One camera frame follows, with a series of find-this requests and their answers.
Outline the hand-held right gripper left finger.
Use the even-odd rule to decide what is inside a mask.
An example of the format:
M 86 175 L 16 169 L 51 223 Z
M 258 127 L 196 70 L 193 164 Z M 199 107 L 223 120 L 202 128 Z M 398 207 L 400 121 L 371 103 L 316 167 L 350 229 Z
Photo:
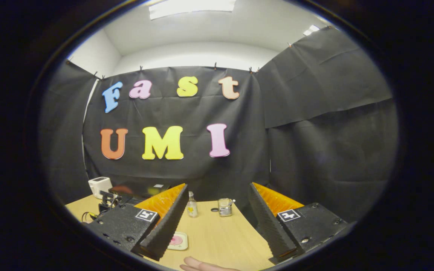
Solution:
M 116 247 L 159 261 L 170 244 L 188 202 L 183 183 L 137 202 L 118 195 L 87 227 Z

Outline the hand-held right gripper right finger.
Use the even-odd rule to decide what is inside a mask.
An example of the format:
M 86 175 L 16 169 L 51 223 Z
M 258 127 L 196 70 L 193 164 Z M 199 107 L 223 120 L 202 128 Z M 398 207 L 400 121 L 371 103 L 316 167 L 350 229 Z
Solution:
M 303 205 L 258 183 L 250 184 L 248 198 L 273 264 L 310 252 L 348 227 L 322 204 Z

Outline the cream square plate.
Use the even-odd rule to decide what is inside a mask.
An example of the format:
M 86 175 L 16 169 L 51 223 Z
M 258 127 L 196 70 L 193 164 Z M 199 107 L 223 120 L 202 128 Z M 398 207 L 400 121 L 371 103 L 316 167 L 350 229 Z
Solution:
M 180 235 L 183 238 L 183 242 L 179 247 L 168 245 L 167 249 L 168 250 L 179 250 L 179 251 L 187 250 L 188 249 L 188 235 L 186 235 L 186 233 L 182 233 L 182 232 L 178 232 L 178 231 L 176 231 L 174 233 L 174 235 Z

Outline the black electric oven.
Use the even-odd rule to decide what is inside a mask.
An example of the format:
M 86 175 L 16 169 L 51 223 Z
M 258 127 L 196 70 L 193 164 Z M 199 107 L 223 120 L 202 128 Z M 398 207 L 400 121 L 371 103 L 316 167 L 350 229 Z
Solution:
M 130 204 L 139 204 L 152 196 L 170 189 L 169 184 L 140 184 L 134 182 L 125 182 L 115 185 L 108 189 L 108 192 L 121 197 L 123 202 Z

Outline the white toaster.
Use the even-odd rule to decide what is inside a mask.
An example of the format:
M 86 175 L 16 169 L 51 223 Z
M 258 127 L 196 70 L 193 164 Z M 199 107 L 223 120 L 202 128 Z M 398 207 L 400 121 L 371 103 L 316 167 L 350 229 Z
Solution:
M 109 177 L 97 177 L 88 180 L 88 183 L 93 196 L 98 199 L 103 199 L 101 192 L 108 192 L 113 187 Z

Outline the clear drink bottle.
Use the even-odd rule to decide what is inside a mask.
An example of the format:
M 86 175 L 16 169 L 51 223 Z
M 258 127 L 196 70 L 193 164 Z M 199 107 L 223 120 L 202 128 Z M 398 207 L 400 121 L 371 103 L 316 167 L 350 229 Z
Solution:
M 192 218 L 198 217 L 197 202 L 194 198 L 193 192 L 188 192 L 188 202 L 186 204 L 186 211 Z

